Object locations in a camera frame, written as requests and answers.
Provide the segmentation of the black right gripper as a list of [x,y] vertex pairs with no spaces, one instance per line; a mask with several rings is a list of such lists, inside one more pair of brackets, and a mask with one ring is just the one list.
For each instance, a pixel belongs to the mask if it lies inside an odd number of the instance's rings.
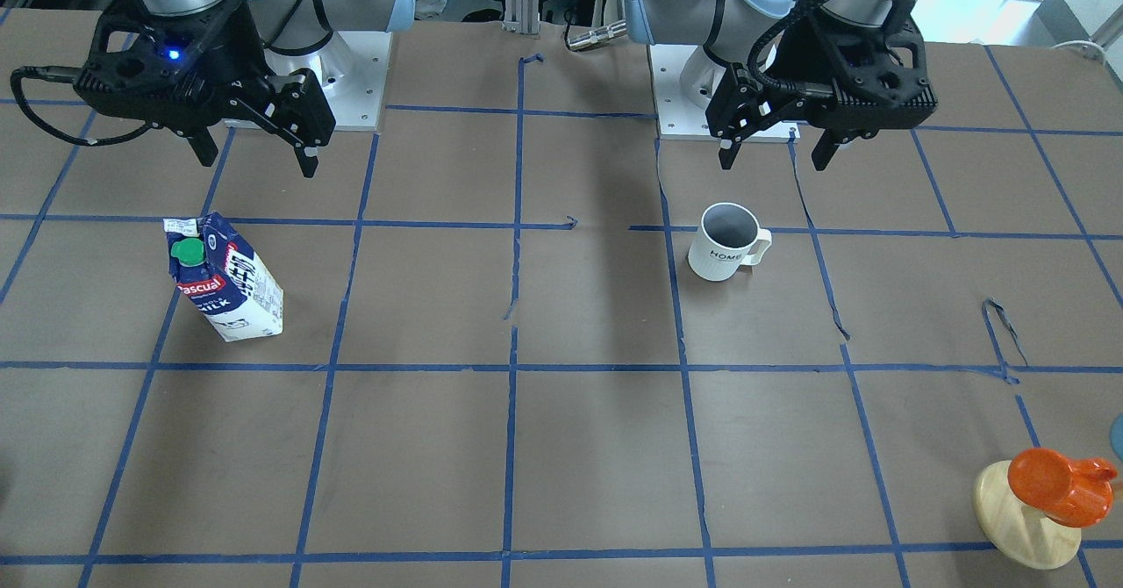
[[206,168],[223,119],[248,121],[293,146],[311,180],[319,147],[332,139],[332,107],[311,68],[277,75],[265,59],[247,0],[219,0],[184,16],[152,13],[143,0],[113,0],[74,91],[97,112],[144,121],[186,137]]

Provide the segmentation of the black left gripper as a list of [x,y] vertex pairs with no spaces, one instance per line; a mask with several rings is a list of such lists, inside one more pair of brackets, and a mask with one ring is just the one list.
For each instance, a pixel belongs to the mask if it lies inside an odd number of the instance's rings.
[[926,52],[913,20],[915,0],[891,0],[886,17],[851,25],[815,8],[780,36],[768,68],[731,63],[706,108],[719,139],[719,168],[732,169],[741,143],[782,120],[822,129],[815,171],[846,141],[912,129],[934,112]]

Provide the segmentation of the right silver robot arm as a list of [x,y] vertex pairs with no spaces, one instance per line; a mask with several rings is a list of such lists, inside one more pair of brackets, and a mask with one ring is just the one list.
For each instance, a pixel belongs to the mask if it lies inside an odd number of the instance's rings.
[[101,114],[183,137],[206,167],[213,125],[257,125],[312,177],[347,76],[325,52],[344,31],[405,31],[414,16],[416,0],[113,0],[72,88]]

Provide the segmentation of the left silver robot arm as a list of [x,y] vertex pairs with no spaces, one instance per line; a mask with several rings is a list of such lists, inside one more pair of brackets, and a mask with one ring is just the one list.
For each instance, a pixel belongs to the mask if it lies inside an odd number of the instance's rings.
[[916,0],[621,0],[631,40],[686,45],[719,70],[705,92],[719,165],[785,120],[821,129],[816,169],[882,131],[937,111]]

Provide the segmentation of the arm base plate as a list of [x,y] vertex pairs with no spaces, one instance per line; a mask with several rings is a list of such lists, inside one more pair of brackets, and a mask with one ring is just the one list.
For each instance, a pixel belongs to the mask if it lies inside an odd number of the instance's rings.
[[393,33],[334,33],[319,50],[298,56],[267,50],[265,59],[279,75],[312,68],[332,105],[337,131],[376,132],[393,39]]
[[650,45],[648,59],[659,137],[714,141],[705,111],[725,68],[690,45]]

